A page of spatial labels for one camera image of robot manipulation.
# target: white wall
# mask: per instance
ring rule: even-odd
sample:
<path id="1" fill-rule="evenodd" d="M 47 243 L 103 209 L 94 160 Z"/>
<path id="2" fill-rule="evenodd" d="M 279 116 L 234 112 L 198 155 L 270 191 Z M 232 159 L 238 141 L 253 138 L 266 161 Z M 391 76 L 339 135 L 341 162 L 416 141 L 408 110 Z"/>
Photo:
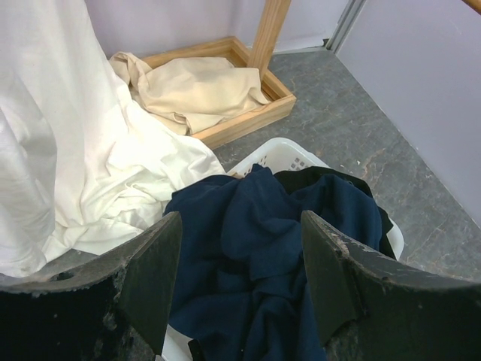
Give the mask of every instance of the white wall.
<path id="1" fill-rule="evenodd" d="M 322 45 L 348 0 L 292 0 L 278 50 Z M 95 34 L 111 56 L 146 56 L 236 35 L 251 44 L 262 0 L 86 0 Z"/>
<path id="2" fill-rule="evenodd" d="M 478 225 L 480 35 L 461 0 L 367 0 L 338 52 Z"/>

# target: clothing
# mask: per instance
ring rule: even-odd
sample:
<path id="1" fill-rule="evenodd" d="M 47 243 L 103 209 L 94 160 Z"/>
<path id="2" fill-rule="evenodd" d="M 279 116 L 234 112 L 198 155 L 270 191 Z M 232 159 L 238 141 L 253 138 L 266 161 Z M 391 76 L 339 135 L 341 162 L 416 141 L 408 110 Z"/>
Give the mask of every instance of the clothing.
<path id="1" fill-rule="evenodd" d="M 368 184 L 362 179 L 342 173 L 340 171 L 335 171 L 332 168 L 308 167 L 300 171 L 280 171 L 277 172 L 274 177 L 283 185 L 287 194 L 292 194 L 296 190 L 300 190 L 315 184 L 322 176 L 327 174 L 333 174 L 341 179 L 344 179 L 345 181 L 351 183 L 358 190 L 361 190 L 366 196 L 373 198 L 371 188 L 369 188 Z M 391 220 L 389 219 L 386 211 L 384 211 L 381 207 L 378 207 L 378 209 L 383 225 L 383 236 L 380 241 L 379 251 L 385 256 L 395 259 L 395 255 L 387 237 L 388 232 L 392 229 Z"/>
<path id="2" fill-rule="evenodd" d="M 83 0 L 5 0 L 0 28 L 1 273 L 107 252 L 159 220 L 173 191 L 223 173 L 132 101 Z"/>
<path id="3" fill-rule="evenodd" d="M 287 194 L 271 170 L 219 175 L 173 194 L 183 240 L 170 324 L 207 361 L 322 361 L 304 270 L 301 213 L 377 249 L 374 200 L 334 175 Z"/>
<path id="4" fill-rule="evenodd" d="M 259 70 L 220 57 L 178 58 L 152 69 L 131 53 L 110 63 L 146 111 L 180 135 L 195 134 L 269 103 Z"/>

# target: white fabric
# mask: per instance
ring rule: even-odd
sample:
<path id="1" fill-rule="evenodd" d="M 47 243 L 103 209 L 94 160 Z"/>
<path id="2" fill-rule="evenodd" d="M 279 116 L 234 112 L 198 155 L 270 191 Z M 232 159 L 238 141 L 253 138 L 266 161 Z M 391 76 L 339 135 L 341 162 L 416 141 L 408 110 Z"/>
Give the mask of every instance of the white fabric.
<path id="1" fill-rule="evenodd" d="M 226 58 L 179 58 L 152 69 L 131 53 L 117 53 L 110 63 L 142 108 L 177 134 L 201 132 L 269 103 L 259 70 L 235 68 Z"/>
<path id="2" fill-rule="evenodd" d="M 0 26 L 1 273 L 104 253 L 157 221 L 173 191 L 223 173 L 132 101 L 83 0 L 5 0 Z"/>

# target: dark blue fabric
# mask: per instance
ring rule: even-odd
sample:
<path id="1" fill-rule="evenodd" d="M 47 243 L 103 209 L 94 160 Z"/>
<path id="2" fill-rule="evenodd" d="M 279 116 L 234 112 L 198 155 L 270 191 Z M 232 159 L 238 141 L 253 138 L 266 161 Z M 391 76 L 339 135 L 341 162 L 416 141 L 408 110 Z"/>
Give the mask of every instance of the dark blue fabric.
<path id="1" fill-rule="evenodd" d="M 288 195 L 270 169 L 212 176 L 173 194 L 183 240 L 169 323 L 207 361 L 322 361 L 304 270 L 301 213 L 311 210 L 379 248 L 372 198 L 335 175 Z"/>

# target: concrete floor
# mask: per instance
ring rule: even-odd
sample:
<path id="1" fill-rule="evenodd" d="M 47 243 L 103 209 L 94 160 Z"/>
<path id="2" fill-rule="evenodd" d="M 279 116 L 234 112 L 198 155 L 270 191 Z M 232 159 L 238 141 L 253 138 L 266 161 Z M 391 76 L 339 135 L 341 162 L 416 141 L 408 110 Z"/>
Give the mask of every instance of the concrete floor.
<path id="1" fill-rule="evenodd" d="M 327 50 L 278 55 L 270 69 L 297 96 L 294 110 L 216 150 L 225 169 L 270 138 L 290 138 L 368 182 L 401 227 L 402 261 L 481 281 L 481 230 L 337 57 Z"/>

